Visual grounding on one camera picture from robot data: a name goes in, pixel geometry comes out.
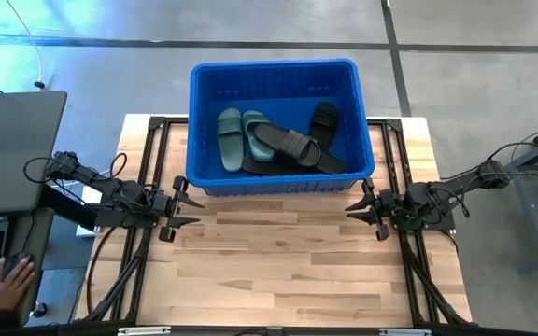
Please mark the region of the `green rubber slide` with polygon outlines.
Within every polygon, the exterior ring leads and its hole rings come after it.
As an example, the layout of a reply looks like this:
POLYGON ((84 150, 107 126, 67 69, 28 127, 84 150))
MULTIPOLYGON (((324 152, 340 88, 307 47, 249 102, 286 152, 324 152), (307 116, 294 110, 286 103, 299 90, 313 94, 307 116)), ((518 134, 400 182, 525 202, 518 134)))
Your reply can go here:
POLYGON ((260 142, 254 134, 254 129, 259 124, 270 123, 269 118, 259 111, 248 110, 243 114, 242 122, 253 159, 255 161, 271 161, 275 155, 275 151, 260 142))
POLYGON ((217 141, 223 168, 228 172, 239 171, 244 159, 244 132, 238 109, 227 108, 219 114, 217 141))

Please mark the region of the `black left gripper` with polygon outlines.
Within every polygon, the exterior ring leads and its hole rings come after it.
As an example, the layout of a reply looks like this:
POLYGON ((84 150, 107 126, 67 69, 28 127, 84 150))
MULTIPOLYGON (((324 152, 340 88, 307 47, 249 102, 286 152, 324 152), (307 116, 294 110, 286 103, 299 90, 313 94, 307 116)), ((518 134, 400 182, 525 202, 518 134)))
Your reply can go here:
POLYGON ((159 239, 163 242, 173 243, 177 230, 184 225, 196 223, 200 218, 180 217, 180 204, 184 203, 193 207, 204 208, 203 205, 192 200, 187 193, 189 182, 182 176, 174 178, 172 185, 174 196, 165 195, 162 190, 157 190, 152 196, 152 212, 158 217, 166 217, 167 223, 161 226, 159 239))

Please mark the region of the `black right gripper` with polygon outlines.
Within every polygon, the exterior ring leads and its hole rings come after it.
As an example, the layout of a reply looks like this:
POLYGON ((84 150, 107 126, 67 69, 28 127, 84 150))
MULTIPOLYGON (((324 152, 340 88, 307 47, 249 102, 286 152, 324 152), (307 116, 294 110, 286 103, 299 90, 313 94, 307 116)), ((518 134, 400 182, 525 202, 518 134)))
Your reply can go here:
POLYGON ((346 211, 361 210, 369 207, 368 211, 347 214, 348 217, 366 222, 368 225, 376 225, 375 236, 379 242, 389 238, 389 228, 384 223, 384 217, 391 217, 396 205, 394 195, 390 189, 385 189, 378 195, 375 194, 375 184, 371 178, 362 182, 364 192, 360 201, 346 208, 346 211))

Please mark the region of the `dark computer desk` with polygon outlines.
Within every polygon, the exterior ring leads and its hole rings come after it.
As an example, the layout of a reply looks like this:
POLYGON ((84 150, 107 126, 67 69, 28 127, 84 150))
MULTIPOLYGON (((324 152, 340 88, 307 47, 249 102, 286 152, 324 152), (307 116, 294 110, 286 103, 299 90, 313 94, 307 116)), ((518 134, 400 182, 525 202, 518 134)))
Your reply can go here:
POLYGON ((17 308, 20 321, 24 325, 28 322, 30 312, 37 303, 43 259, 48 247, 50 228, 53 222, 53 211, 48 208, 41 208, 25 215, 0 215, 0 217, 8 217, 6 249, 1 258, 7 260, 11 255, 20 252, 27 252, 33 256, 35 278, 25 291, 17 308))

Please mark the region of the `white table bracket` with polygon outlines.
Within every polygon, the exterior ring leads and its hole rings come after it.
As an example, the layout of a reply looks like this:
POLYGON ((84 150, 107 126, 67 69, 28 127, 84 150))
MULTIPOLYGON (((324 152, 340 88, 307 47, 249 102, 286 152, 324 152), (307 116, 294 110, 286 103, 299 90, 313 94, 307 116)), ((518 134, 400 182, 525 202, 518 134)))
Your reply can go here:
POLYGON ((379 329, 379 336, 432 336, 428 329, 379 329))
POLYGON ((119 328, 117 336, 164 336, 171 334, 170 326, 119 328))

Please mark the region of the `blue plastic bin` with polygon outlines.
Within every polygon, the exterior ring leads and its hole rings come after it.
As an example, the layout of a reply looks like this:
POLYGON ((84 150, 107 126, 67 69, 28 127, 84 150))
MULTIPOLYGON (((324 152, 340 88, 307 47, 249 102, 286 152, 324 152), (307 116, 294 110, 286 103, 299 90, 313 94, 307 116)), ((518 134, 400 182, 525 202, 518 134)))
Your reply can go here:
POLYGON ((348 59, 199 64, 191 71, 188 126, 186 177, 210 196, 343 190, 375 169, 359 74, 348 59), (344 173, 253 175, 223 168, 217 141, 223 110, 259 111, 270 124, 308 135, 322 102, 339 114, 329 152, 346 165, 344 173))

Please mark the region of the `black aluminium table frame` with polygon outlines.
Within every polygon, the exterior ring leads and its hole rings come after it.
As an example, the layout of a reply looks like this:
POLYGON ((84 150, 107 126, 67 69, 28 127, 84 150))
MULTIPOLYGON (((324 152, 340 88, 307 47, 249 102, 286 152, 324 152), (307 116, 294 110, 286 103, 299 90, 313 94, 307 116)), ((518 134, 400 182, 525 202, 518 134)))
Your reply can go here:
MULTIPOLYGON (((369 120, 367 124, 381 128, 390 189, 400 192, 393 159, 392 138, 396 139, 399 150, 404 186, 413 183, 402 122, 398 119, 376 119, 369 120)), ((415 233, 397 231, 397 235, 413 326, 415 328, 440 326, 442 324, 440 317, 443 317, 449 326, 467 325, 469 322, 457 314, 432 281, 422 231, 415 233)))
MULTIPOLYGON (((187 122, 188 120, 186 118, 152 117, 149 119, 137 183, 143 185, 152 184, 156 187, 161 187, 161 177, 170 127, 174 123, 185 124, 187 122)), ((111 315, 110 319, 112 321, 118 321, 120 319, 124 289, 128 281, 133 279, 132 299, 125 320, 132 324, 136 322, 153 229, 126 229, 127 234, 121 255, 118 279, 102 300, 97 305, 93 305, 91 285, 94 267, 100 257, 103 246, 114 230, 109 229, 105 233, 95 249, 86 277, 85 291, 88 311, 88 314, 84 317, 86 321, 99 322, 106 315, 111 315)))

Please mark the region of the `black computer mouse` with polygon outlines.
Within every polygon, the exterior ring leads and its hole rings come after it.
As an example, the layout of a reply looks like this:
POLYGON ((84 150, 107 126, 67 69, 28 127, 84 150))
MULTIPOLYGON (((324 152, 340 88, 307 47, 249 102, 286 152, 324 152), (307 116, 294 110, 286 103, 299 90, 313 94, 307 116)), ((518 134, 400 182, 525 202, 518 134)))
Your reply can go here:
POLYGON ((4 281, 21 261, 26 260, 27 262, 31 262, 32 258, 33 256, 27 252, 16 253, 8 257, 2 268, 1 280, 4 281))

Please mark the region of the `person's hand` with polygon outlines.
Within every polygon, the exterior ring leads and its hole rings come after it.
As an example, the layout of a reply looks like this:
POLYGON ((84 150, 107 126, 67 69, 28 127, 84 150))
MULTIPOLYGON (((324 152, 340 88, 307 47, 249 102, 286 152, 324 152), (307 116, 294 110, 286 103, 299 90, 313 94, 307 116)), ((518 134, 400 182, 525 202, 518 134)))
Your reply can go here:
POLYGON ((15 310, 34 277, 34 263, 28 258, 21 259, 17 265, 2 278, 6 259, 0 259, 0 310, 15 310))

